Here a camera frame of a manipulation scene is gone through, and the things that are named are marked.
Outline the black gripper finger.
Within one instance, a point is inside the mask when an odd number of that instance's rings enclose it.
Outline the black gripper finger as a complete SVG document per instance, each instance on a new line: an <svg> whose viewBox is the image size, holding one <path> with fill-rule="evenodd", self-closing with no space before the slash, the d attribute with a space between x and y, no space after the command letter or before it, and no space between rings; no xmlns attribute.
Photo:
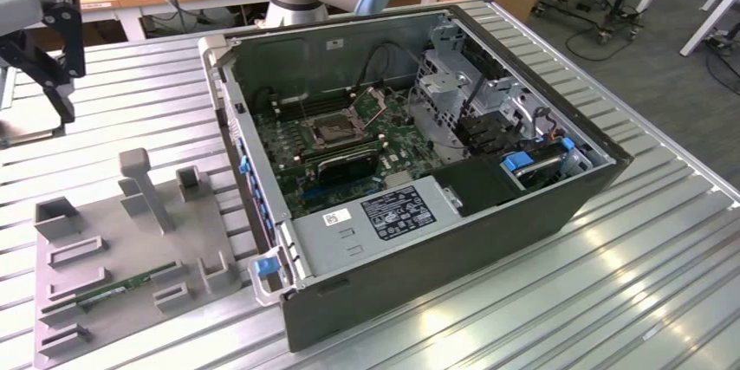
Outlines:
<svg viewBox="0 0 740 370"><path fill-rule="evenodd" d="M83 16L80 0L40 0L43 23L55 30L64 42L62 54L50 60L50 80L44 94L56 109L63 123L75 121L75 107L70 95L75 90L74 79L86 76L83 44Z"/></svg>
<svg viewBox="0 0 740 370"><path fill-rule="evenodd" d="M58 84L58 63L24 31L2 36L2 58L39 84Z"/></svg>

